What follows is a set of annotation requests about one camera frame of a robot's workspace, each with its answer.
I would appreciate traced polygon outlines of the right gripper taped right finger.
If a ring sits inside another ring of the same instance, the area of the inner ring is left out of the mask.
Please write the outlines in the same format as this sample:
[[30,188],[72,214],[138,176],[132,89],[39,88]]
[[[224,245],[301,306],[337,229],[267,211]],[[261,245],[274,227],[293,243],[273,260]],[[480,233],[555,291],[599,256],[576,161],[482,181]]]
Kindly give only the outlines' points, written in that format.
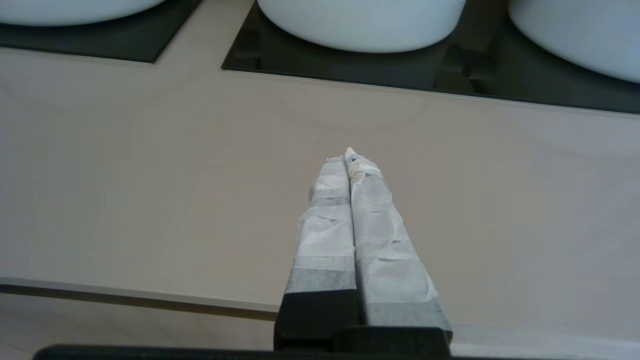
[[345,158],[364,324],[343,333],[343,346],[354,353],[449,357],[453,330],[381,170],[352,148]]

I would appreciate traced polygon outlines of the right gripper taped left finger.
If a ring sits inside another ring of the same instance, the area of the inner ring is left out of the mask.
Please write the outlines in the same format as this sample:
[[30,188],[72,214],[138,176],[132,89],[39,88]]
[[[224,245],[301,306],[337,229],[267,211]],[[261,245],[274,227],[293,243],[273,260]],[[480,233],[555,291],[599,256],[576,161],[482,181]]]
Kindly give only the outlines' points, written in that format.
[[297,246],[278,317],[276,351],[326,351],[361,321],[350,182],[343,156],[329,158],[298,220]]

